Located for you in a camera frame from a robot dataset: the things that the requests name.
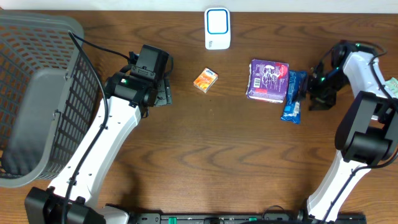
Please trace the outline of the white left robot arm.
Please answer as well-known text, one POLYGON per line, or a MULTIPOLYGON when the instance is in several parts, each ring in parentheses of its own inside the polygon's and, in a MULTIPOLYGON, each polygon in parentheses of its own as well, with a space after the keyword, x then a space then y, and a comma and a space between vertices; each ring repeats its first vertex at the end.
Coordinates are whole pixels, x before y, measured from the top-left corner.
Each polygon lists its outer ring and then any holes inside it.
POLYGON ((97 208, 99 194, 117 153, 153 106, 172 102, 169 73, 116 72, 106 80, 104 101, 61 173, 46 190, 25 198, 29 223, 128 223, 129 211, 97 208))

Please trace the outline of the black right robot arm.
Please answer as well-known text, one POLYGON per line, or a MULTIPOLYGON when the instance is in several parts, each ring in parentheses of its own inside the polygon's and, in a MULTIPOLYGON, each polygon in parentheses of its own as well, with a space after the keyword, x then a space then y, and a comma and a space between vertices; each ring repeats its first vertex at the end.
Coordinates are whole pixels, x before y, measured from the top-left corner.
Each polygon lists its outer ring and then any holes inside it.
POLYGON ((341 40, 329 51, 331 70, 319 62, 295 99, 308 96, 310 110, 335 106, 337 92, 349 85, 354 101, 335 134, 336 154, 320 186, 297 215, 302 223, 335 223, 356 184, 369 171, 397 159, 397 98, 379 68, 386 50, 377 44, 341 40))

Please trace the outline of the red purple snack bag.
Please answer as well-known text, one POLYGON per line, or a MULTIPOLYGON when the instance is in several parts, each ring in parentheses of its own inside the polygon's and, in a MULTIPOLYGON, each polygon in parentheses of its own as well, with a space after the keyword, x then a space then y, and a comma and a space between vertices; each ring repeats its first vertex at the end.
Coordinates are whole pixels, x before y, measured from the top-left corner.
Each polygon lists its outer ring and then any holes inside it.
POLYGON ((288 85, 289 64, 259 59, 251 60, 247 98, 283 103, 288 85))

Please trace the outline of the orange small box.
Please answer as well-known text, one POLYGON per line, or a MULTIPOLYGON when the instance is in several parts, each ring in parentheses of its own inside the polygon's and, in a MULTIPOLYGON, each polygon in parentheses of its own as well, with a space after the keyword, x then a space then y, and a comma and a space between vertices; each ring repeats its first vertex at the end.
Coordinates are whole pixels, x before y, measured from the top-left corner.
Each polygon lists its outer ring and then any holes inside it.
POLYGON ((193 86, 198 88, 204 93, 211 88, 211 86, 217 81, 218 74, 209 68, 205 68, 201 74, 193 81, 193 86))

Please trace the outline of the light green snack packet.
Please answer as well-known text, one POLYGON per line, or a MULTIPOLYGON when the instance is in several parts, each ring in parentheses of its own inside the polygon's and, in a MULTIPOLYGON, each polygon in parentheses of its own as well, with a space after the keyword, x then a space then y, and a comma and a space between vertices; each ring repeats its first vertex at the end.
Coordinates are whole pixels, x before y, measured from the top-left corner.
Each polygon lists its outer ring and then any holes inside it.
POLYGON ((398 80, 392 77, 390 80, 386 81, 386 86, 390 89, 394 97, 398 98, 398 80))

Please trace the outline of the blue Oreo cookie pack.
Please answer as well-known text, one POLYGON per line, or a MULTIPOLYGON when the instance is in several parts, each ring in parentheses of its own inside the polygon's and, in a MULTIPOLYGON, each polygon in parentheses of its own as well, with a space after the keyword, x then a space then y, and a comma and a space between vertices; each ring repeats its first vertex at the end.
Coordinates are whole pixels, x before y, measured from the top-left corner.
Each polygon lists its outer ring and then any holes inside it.
POLYGON ((300 86, 305 81, 307 72, 289 71, 289 85, 286 94, 286 104, 280 119, 294 124, 301 123, 301 99, 299 97, 300 86))

